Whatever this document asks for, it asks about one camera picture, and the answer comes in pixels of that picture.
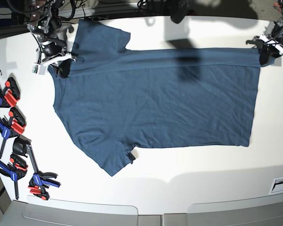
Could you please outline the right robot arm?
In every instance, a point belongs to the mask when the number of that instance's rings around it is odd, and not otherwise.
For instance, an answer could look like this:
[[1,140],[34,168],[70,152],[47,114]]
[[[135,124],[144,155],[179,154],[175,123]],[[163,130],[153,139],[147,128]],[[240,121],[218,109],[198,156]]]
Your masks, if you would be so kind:
[[35,74],[45,74],[46,70],[52,69],[64,79],[70,73],[71,62],[76,61],[76,55],[69,51],[66,38],[59,37],[62,23],[69,22],[75,15],[76,2],[70,1],[69,17],[59,15],[63,4],[63,0],[37,0],[29,5],[35,11],[30,13],[27,28],[38,44],[37,59],[32,69]]

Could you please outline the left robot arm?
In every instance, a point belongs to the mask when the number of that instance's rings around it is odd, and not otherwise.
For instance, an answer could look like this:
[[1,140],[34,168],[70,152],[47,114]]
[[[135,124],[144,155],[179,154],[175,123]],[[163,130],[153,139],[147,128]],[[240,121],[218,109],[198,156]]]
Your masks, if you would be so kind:
[[278,1],[278,7],[281,10],[281,17],[274,22],[274,27],[270,33],[254,36],[252,40],[246,41],[246,44],[253,44],[259,51],[259,62],[262,66],[271,63],[272,58],[283,59],[283,0]]

